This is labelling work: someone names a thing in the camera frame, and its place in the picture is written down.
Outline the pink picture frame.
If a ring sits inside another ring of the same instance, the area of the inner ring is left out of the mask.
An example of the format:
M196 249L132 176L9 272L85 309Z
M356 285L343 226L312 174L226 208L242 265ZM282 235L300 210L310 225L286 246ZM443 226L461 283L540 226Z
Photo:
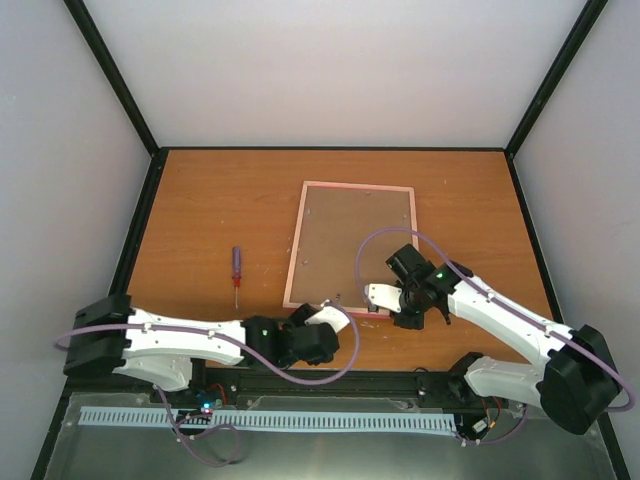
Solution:
M363 299L369 283L392 285L396 277L386 260L418 239L412 187L306 180L302 184L283 307L325 300L354 315L385 317Z

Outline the purple red screwdriver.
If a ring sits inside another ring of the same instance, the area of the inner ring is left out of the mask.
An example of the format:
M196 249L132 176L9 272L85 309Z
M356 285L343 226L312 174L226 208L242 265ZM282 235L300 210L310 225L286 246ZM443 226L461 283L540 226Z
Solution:
M231 262L234 287L234 306L236 309L239 309L239 290L242 279L242 253L239 246L234 246L232 248Z

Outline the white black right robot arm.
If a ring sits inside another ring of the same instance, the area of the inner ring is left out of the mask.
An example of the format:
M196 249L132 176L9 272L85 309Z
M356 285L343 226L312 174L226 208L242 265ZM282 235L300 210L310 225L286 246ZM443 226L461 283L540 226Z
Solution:
M619 395L615 364L604 336L589 325L573 329L541 317L492 290L468 268L435 267L411 244L386 262L397 280L369 284L368 301L395 325L421 329L437 309L446 321L466 320L517 351L523 362L470 352L450 369L452 397L466 404L496 397L541 409L563 430L582 435Z

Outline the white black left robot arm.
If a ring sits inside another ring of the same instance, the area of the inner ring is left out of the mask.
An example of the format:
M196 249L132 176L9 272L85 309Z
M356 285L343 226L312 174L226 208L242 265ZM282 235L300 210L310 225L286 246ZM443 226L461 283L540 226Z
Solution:
M333 360L339 333L349 317L331 302L304 304L285 319L252 316L203 322L166 317L135 308L128 295L111 295L76 313L64 374L94 378L120 374L175 392L186 402L201 400L208 378L194 361L284 370L297 362Z

